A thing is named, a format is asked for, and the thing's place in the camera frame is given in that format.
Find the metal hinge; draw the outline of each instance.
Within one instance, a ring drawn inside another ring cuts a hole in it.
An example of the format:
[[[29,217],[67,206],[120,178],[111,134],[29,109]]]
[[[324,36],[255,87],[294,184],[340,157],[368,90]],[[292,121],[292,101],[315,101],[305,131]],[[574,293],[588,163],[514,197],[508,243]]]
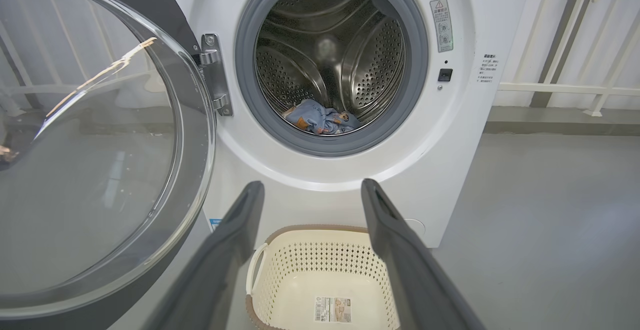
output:
[[[199,54],[200,72],[206,82],[206,88],[213,100],[213,108],[221,116],[232,116],[234,114],[229,97],[229,86],[227,85],[227,75],[220,52],[220,41],[217,34],[203,34]]]

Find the blue cloth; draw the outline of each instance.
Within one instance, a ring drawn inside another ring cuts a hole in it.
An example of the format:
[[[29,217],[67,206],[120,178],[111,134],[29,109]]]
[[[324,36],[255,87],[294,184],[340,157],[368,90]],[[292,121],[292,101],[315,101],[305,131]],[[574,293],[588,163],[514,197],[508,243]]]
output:
[[[312,99],[302,100],[299,105],[285,111],[283,116],[295,127],[313,134],[344,134],[361,126],[354,114],[346,111],[339,113]]]

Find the washing machine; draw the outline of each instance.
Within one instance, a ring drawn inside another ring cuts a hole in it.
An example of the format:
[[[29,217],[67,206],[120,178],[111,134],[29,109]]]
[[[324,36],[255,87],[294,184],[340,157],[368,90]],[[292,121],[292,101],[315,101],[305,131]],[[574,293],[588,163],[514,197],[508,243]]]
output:
[[[256,180],[259,244],[370,178],[439,246],[524,2],[0,0],[0,319],[108,323]]]

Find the screw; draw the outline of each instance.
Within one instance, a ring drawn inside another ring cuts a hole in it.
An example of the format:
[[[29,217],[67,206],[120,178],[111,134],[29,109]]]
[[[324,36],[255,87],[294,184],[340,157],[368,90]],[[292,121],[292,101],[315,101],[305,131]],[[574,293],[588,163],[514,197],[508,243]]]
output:
[[[204,42],[206,45],[213,46],[216,43],[216,38],[212,34],[204,36]]]

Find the laundry basket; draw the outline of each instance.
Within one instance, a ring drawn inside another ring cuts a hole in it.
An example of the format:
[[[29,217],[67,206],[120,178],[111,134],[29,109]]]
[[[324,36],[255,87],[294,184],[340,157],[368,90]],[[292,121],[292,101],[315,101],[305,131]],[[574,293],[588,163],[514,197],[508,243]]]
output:
[[[260,330],[400,327],[387,267],[363,227],[278,230],[253,254],[246,293]]]

